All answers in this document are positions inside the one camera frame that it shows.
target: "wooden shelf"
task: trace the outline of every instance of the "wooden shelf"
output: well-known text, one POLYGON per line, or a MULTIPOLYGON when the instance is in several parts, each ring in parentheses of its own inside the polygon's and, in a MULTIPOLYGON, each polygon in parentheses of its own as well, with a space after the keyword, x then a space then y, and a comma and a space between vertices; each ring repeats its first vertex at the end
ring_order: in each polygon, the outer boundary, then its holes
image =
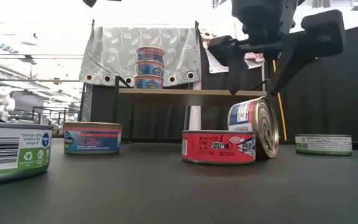
POLYGON ((120 88, 120 97, 135 104, 219 106, 233 105, 243 101, 266 96, 265 91, 238 91, 231 95, 229 90, 151 90, 120 88))

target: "red label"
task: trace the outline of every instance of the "red label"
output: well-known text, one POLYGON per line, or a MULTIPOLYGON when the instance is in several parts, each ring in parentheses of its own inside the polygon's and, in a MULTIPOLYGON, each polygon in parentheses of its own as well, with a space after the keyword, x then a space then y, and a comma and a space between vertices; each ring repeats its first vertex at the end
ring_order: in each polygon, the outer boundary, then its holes
POLYGON ((201 162, 254 162, 255 135, 234 133, 185 133, 182 157, 201 162))

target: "black table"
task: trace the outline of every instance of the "black table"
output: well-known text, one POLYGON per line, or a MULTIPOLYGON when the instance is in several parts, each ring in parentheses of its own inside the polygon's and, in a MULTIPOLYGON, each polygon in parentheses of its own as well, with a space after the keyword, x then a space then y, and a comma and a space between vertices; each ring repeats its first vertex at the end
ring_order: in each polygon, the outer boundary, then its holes
POLYGON ((358 151, 281 146, 276 159, 217 167, 182 162, 179 144, 77 156, 53 141, 46 174, 0 184, 0 223, 358 223, 358 151))

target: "can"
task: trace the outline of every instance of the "can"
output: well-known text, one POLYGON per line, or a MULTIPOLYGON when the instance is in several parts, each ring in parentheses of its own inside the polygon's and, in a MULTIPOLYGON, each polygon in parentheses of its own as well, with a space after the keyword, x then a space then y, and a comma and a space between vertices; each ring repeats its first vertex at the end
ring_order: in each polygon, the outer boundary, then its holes
POLYGON ((156 75, 135 76, 134 88, 162 89, 164 79, 156 75))
POLYGON ((0 183, 47 171, 52 126, 0 123, 0 183))
POLYGON ((182 131, 182 159, 209 165, 255 162, 255 133, 245 131, 182 131))
POLYGON ((137 61, 154 60, 164 63, 165 52, 158 47, 141 47, 136 50, 137 61))
POLYGON ((164 64, 153 60, 142 60, 135 64, 136 75, 156 75, 164 77, 164 64))
POLYGON ((119 152, 122 125, 98 122, 65 122, 67 154, 114 154, 119 152))
POLYGON ((352 136, 335 134, 297 134, 296 152, 301 154, 351 156, 352 136))
POLYGON ((227 117, 230 131, 255 131, 257 160, 274 158, 278 151, 278 124, 272 104, 262 96, 233 105, 227 117))

